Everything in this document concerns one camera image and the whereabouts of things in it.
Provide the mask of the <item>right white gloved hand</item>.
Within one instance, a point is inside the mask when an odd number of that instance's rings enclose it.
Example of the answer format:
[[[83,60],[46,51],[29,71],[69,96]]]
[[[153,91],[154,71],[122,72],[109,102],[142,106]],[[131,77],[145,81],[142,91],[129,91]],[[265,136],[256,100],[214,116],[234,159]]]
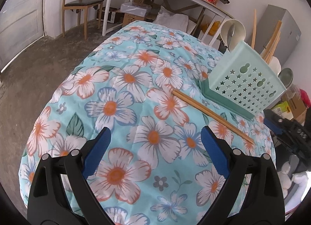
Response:
[[[301,200],[308,184],[308,171],[294,173],[289,176],[290,170],[291,165],[287,161],[278,172],[283,197],[284,199],[289,197]]]

